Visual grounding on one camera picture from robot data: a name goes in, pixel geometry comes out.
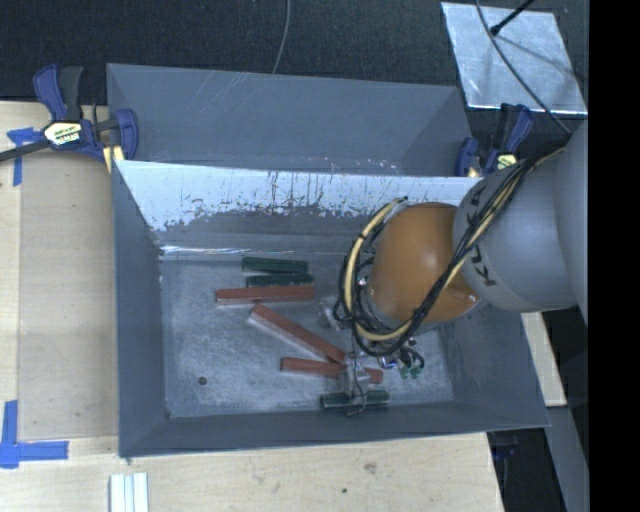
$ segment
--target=black floor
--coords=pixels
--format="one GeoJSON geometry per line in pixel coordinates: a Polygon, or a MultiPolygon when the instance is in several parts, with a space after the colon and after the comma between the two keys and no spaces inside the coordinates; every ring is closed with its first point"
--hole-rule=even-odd
{"type": "MultiPolygon", "coordinates": [[[[481,3],[515,8],[520,1],[481,3]]],[[[588,106],[589,1],[539,0],[532,8],[555,14],[588,106]]],[[[271,72],[286,12],[286,0],[2,2],[0,98],[34,100],[32,76],[50,63],[85,68],[79,98],[85,104],[106,104],[107,62],[271,72]]],[[[434,0],[292,0],[277,71],[457,85],[440,2],[434,0]]],[[[488,141],[498,114],[468,112],[468,118],[474,135],[488,141]]],[[[572,130],[580,123],[565,122],[572,130]]],[[[553,122],[538,115],[522,151],[526,156],[561,137],[553,122]]],[[[571,368],[563,374],[565,383],[579,382],[576,364],[569,363],[586,349],[580,315],[553,313],[546,320],[561,373],[564,363],[571,368]]],[[[586,390],[577,401],[581,403],[574,404],[573,412],[588,456],[586,390]]],[[[496,468],[508,512],[564,510],[542,431],[500,433],[490,439],[498,452],[496,468]]]]}

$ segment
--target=yellow cable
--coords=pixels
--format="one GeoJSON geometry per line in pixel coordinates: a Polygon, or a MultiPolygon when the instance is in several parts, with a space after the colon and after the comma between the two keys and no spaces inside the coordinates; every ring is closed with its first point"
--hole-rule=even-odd
{"type": "MultiPolygon", "coordinates": [[[[531,167],[531,169],[528,170],[528,172],[533,171],[542,162],[544,162],[548,158],[551,158],[552,156],[556,155],[557,153],[563,150],[564,148],[556,150],[553,153],[536,161],[536,163],[531,167]]],[[[491,212],[489,215],[487,215],[484,219],[482,219],[480,225],[478,226],[478,229],[474,233],[471,240],[469,240],[469,243],[467,244],[467,248],[471,247],[475,243],[475,241],[482,235],[482,233],[484,233],[484,231],[490,225],[492,219],[495,217],[496,213],[498,213],[501,210],[501,208],[506,204],[508,198],[511,197],[511,194],[514,191],[516,184],[517,184],[517,181],[510,183],[507,187],[505,187],[504,190],[500,192],[498,197],[494,199],[493,201],[493,207],[495,208],[494,211],[491,212]]],[[[393,201],[385,205],[365,226],[365,228],[360,233],[360,236],[357,238],[357,240],[353,244],[353,247],[351,248],[351,252],[349,253],[349,258],[347,260],[347,267],[345,269],[344,282],[343,282],[345,308],[347,309],[347,313],[351,313],[351,306],[353,304],[353,296],[351,293],[352,292],[351,283],[353,282],[353,273],[355,272],[356,259],[357,259],[358,253],[360,252],[360,248],[362,247],[364,240],[367,238],[367,236],[369,236],[369,233],[371,233],[371,230],[374,227],[376,227],[378,224],[380,224],[380,222],[384,220],[384,218],[391,211],[391,209],[401,201],[402,201],[401,199],[394,199],[393,201]]],[[[451,273],[449,274],[447,281],[442,287],[443,290],[454,279],[454,277],[456,276],[456,274],[458,273],[458,271],[460,270],[464,262],[467,260],[468,256],[469,256],[468,254],[465,255],[451,270],[451,273]]],[[[357,321],[356,321],[356,330],[358,331],[358,334],[360,336],[362,336],[363,338],[367,338],[371,341],[388,341],[404,334],[407,331],[407,329],[409,329],[411,325],[411,321],[412,319],[406,320],[399,327],[397,327],[396,329],[394,329],[393,331],[387,334],[379,334],[379,333],[367,331],[364,327],[362,327],[359,323],[357,323],[357,321]]]]}

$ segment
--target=wire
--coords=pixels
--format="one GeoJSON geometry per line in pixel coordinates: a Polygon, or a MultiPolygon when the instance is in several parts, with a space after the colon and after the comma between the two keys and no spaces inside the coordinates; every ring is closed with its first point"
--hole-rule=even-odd
{"type": "MultiPolygon", "coordinates": [[[[400,350],[410,340],[429,315],[440,293],[455,278],[476,245],[492,230],[496,222],[505,213],[525,178],[542,162],[562,151],[562,149],[562,147],[554,147],[548,151],[541,152],[541,156],[533,163],[524,160],[513,167],[488,201],[469,219],[469,227],[454,249],[447,268],[433,284],[420,306],[414,310],[412,317],[395,329],[380,325],[381,322],[377,318],[375,319],[377,321],[372,321],[365,312],[359,297],[362,290],[361,287],[358,288],[356,269],[362,268],[362,266],[359,266],[359,253],[365,241],[372,233],[375,233],[376,236],[379,234],[380,230],[378,228],[388,219],[389,214],[393,212],[396,205],[404,201],[404,199],[393,200],[373,215],[345,256],[339,278],[340,298],[334,306],[334,316],[336,318],[338,318],[337,310],[339,306],[341,305],[344,309],[345,317],[342,320],[351,322],[353,339],[365,353],[377,358],[386,357],[400,350]],[[368,346],[364,341],[365,339],[372,342],[372,346],[368,346]]],[[[424,367],[424,359],[421,361],[421,367],[424,367]]]]}
{"type": "Polygon", "coordinates": [[[509,59],[507,59],[506,55],[503,53],[502,49],[498,46],[498,43],[495,40],[495,37],[493,36],[493,34],[491,33],[491,29],[489,28],[489,24],[487,23],[486,18],[484,17],[484,13],[482,12],[482,8],[480,6],[480,1],[479,0],[474,0],[475,4],[476,4],[476,11],[478,11],[478,15],[480,16],[480,21],[482,22],[482,26],[484,27],[485,32],[487,33],[487,36],[489,37],[489,40],[491,41],[491,44],[493,44],[493,47],[496,49],[496,51],[498,52],[498,55],[500,55],[500,58],[502,59],[502,61],[505,63],[505,65],[509,68],[509,71],[511,71],[511,73],[513,74],[514,78],[520,82],[520,85],[524,88],[525,91],[527,91],[529,93],[529,96],[531,96],[534,101],[540,105],[540,108],[542,110],[545,111],[545,113],[551,118],[553,119],[560,128],[562,128],[562,130],[567,134],[567,135],[571,135],[571,130],[569,130],[569,128],[566,127],[566,125],[560,121],[560,119],[558,119],[553,112],[551,112],[551,110],[549,109],[549,107],[547,107],[542,100],[538,97],[538,95],[533,92],[533,90],[531,89],[531,87],[529,87],[527,85],[527,83],[522,79],[522,77],[520,76],[520,74],[516,71],[516,69],[513,67],[513,65],[511,64],[511,62],[509,61],[509,59]]]}
{"type": "Polygon", "coordinates": [[[287,0],[287,17],[284,21],[284,31],[282,32],[282,40],[280,41],[280,49],[278,50],[278,57],[276,57],[276,63],[273,65],[272,75],[275,75],[278,66],[280,65],[280,59],[284,52],[284,44],[287,41],[287,34],[289,33],[289,22],[291,20],[291,2],[293,0],[287,0]]]}

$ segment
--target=wooden board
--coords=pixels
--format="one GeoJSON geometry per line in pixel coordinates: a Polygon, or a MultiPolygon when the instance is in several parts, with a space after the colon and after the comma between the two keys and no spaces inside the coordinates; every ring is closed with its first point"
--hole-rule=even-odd
{"type": "MultiPolygon", "coordinates": [[[[104,108],[99,115],[106,116],[104,108]]],[[[39,129],[48,118],[47,110],[37,103],[0,103],[2,134],[28,126],[39,129]]],[[[38,440],[116,434],[109,175],[103,164],[91,158],[49,149],[23,158],[20,187],[12,187],[8,179],[13,175],[13,162],[3,163],[2,173],[3,199],[19,197],[21,207],[18,210],[14,199],[14,205],[5,211],[4,200],[1,203],[3,218],[11,215],[12,221],[3,226],[2,233],[6,231],[11,242],[11,248],[2,244],[3,252],[10,252],[2,265],[12,263],[5,271],[6,285],[0,288],[0,293],[9,294],[7,302],[2,301],[0,315],[3,349],[6,345],[9,355],[5,358],[3,354],[2,364],[14,368],[16,342],[10,338],[16,332],[16,275],[20,269],[18,437],[38,440]],[[18,236],[19,266],[15,257],[18,236]],[[6,317],[4,304],[13,307],[7,306],[6,317]]],[[[8,388],[3,398],[16,398],[15,387],[8,388]]]]}
{"type": "Polygon", "coordinates": [[[137,472],[152,512],[504,510],[483,434],[131,461],[115,445],[76,440],[69,461],[0,471],[3,512],[104,511],[109,476],[137,472]]]}

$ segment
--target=brown stick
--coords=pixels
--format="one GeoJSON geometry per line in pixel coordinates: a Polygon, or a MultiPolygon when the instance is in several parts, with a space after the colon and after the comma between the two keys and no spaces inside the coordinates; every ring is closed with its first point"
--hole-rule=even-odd
{"type": "Polygon", "coordinates": [[[284,336],[322,358],[335,363],[344,361],[346,354],[343,350],[267,306],[258,304],[253,308],[250,317],[270,331],[284,336]]]}
{"type": "Polygon", "coordinates": [[[216,290],[216,303],[256,304],[260,302],[302,302],[315,296],[312,285],[225,288],[216,290]]]}
{"type": "MultiPolygon", "coordinates": [[[[297,357],[283,357],[280,359],[281,372],[308,373],[337,379],[342,370],[346,368],[344,364],[327,363],[324,361],[313,361],[311,359],[299,359],[297,357]]],[[[365,372],[371,377],[371,384],[380,384],[384,379],[384,372],[375,368],[365,368],[365,372]]]]}

